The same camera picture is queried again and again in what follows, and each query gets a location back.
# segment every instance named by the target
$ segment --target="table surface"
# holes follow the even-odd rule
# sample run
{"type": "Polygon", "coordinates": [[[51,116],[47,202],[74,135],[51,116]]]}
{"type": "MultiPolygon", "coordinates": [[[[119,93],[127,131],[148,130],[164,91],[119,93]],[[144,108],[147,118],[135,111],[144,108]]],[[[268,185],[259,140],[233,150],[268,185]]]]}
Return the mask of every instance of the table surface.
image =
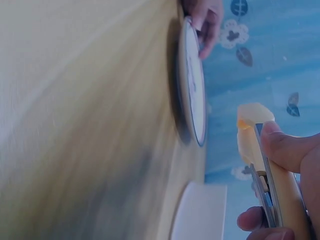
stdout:
{"type": "Polygon", "coordinates": [[[176,1],[0,5],[1,239],[168,239],[206,155],[176,93],[176,1]]]}

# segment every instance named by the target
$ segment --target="white plate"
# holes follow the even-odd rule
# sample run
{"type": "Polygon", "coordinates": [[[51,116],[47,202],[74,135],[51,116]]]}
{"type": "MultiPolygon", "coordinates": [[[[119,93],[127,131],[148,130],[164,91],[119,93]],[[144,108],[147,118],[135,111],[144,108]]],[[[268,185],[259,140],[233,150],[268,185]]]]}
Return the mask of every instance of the white plate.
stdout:
{"type": "Polygon", "coordinates": [[[199,42],[191,18],[183,22],[179,39],[178,68],[179,86],[184,116],[193,138],[200,147],[206,139],[206,94],[199,42]]]}

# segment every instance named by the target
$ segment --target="white flower print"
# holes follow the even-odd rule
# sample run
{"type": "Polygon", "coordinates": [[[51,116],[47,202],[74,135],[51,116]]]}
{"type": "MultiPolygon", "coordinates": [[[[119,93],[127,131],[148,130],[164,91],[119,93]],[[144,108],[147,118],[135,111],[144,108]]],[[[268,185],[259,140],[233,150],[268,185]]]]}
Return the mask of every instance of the white flower print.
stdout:
{"type": "Polygon", "coordinates": [[[238,24],[236,20],[229,19],[220,30],[219,43],[226,49],[232,49],[236,44],[244,44],[249,39],[249,29],[244,24],[238,24]]]}
{"type": "Polygon", "coordinates": [[[247,181],[252,179],[251,174],[248,172],[248,167],[240,166],[234,167],[231,170],[231,174],[238,180],[247,181]]]}

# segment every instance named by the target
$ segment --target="vegetable peeler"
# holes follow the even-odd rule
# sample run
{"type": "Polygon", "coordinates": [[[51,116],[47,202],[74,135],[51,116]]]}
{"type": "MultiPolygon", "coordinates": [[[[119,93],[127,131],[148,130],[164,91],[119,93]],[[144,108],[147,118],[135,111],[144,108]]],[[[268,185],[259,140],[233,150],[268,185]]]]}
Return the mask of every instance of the vegetable peeler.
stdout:
{"type": "Polygon", "coordinates": [[[243,161],[249,165],[253,186],[264,210],[265,227],[287,227],[296,240],[310,240],[311,224],[293,172],[269,161],[261,146],[263,124],[275,121],[273,113],[260,103],[243,104],[237,110],[237,143],[243,161]]]}

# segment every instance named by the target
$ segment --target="finger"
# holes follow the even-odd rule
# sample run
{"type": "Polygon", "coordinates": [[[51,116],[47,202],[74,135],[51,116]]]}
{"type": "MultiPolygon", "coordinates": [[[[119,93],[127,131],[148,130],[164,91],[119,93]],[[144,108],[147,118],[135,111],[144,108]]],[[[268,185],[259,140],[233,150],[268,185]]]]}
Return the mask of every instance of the finger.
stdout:
{"type": "Polygon", "coordinates": [[[211,10],[207,14],[207,21],[209,24],[207,36],[204,40],[204,48],[201,50],[199,57],[205,59],[209,56],[214,48],[220,31],[220,21],[218,16],[211,10]]]}
{"type": "Polygon", "coordinates": [[[197,1],[197,5],[194,7],[191,13],[192,26],[200,31],[208,14],[209,4],[208,1],[197,1]]]}
{"type": "Polygon", "coordinates": [[[293,137],[281,132],[274,121],[263,124],[261,144],[267,157],[284,169],[300,173],[304,157],[320,145],[320,134],[309,137],[293,137]]]}
{"type": "Polygon", "coordinates": [[[247,240],[295,240],[295,234],[285,227],[262,228],[250,233],[247,240]]]}
{"type": "Polygon", "coordinates": [[[260,206],[250,207],[239,215],[236,223],[243,231],[259,229],[263,223],[263,209],[260,206]]]}
{"type": "Polygon", "coordinates": [[[198,33],[199,44],[202,44],[207,38],[208,29],[209,29],[209,23],[205,21],[202,25],[201,31],[199,31],[198,33]]]}

